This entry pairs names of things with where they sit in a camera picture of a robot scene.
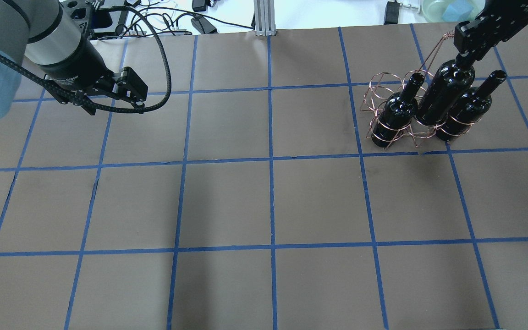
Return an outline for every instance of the black bottle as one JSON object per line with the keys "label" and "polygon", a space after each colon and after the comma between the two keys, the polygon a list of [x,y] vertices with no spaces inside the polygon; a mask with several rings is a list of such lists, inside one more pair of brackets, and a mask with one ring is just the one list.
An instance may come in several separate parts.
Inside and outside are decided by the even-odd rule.
{"label": "black bottle", "polygon": [[435,135],[441,140],[450,141],[465,133],[470,128],[469,124],[477,122],[490,109],[492,106],[490,94],[505,80],[506,72],[496,70],[480,87],[468,89],[449,109],[448,119],[435,132]]}
{"label": "black bottle", "polygon": [[415,95],[423,85],[425,77],[421,73],[413,73],[409,82],[402,92],[394,93],[384,104],[384,110],[380,114],[379,123],[375,124],[372,141],[381,148],[386,148],[391,141],[397,138],[398,131],[411,123],[417,112],[417,100]]}
{"label": "black bottle", "polygon": [[474,82],[474,54],[457,55],[443,63],[421,99],[415,119],[426,126],[436,126],[446,118],[449,109]]}

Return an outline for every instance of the metal bracket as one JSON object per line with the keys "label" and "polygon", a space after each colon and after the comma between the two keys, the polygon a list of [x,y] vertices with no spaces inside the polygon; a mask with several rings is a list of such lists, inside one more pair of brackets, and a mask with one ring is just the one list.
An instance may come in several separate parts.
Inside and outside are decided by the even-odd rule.
{"label": "metal bracket", "polygon": [[254,0],[256,35],[276,35],[274,23],[274,0]]}

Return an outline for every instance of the wire bottle holder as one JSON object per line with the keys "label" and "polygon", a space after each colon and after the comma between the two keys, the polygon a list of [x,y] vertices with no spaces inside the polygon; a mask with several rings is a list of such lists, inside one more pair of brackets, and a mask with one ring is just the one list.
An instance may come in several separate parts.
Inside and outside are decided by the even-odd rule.
{"label": "wire bottle holder", "polygon": [[[443,45],[444,41],[452,39],[453,36],[454,36],[454,31],[450,31],[442,35],[440,41],[436,44],[433,50],[431,50],[427,58],[425,58],[425,60],[421,64],[421,67],[419,69],[407,72],[403,78],[400,78],[398,75],[394,75],[393,73],[381,72],[381,73],[375,74],[372,77],[372,79],[370,79],[369,84],[368,84],[368,89],[366,90],[364,94],[364,100],[362,102],[362,105],[360,106],[360,111],[372,111],[374,113],[373,118],[369,122],[369,128],[368,128],[368,133],[366,134],[366,138],[374,137],[383,142],[388,142],[388,145],[385,147],[386,149],[390,145],[392,145],[395,141],[400,140],[401,138],[404,138],[404,137],[412,138],[413,143],[415,144],[415,147],[419,147],[425,139],[432,138],[435,136],[435,131],[437,129],[440,129],[440,127],[445,123],[445,121],[442,121],[441,124],[438,124],[436,126],[427,126],[427,125],[423,125],[423,123],[413,118],[412,122],[409,125],[403,127],[402,129],[394,130],[384,125],[384,123],[381,123],[379,118],[380,118],[380,114],[384,110],[384,105],[386,104],[388,97],[394,94],[395,92],[402,91],[403,88],[405,87],[405,82],[408,81],[408,78],[410,75],[412,75],[413,73],[417,73],[417,72],[423,73],[428,78],[425,80],[425,83],[428,83],[428,81],[434,77],[434,74],[431,73],[429,70],[431,69],[431,66],[433,65],[433,62],[435,58],[437,57],[437,54],[441,46]],[[423,69],[427,62],[429,62],[429,65],[426,67],[427,69]],[[393,90],[392,88],[389,88],[387,86],[387,83],[385,82],[388,82],[388,84],[394,84],[394,85],[398,84],[399,86],[397,90]],[[417,101],[420,101],[421,98],[423,97],[423,94],[427,91],[425,84],[421,86],[421,90],[423,92],[420,91],[415,97]],[[462,123],[453,117],[450,117],[450,118],[453,119],[454,121],[457,121],[458,123],[469,125],[469,126],[474,125],[476,123],[476,122]],[[395,134],[392,140],[383,140],[381,137],[376,136],[376,134],[374,133],[374,128],[376,127],[376,125],[381,125],[384,128],[391,130],[391,131],[396,131],[397,133]]]}

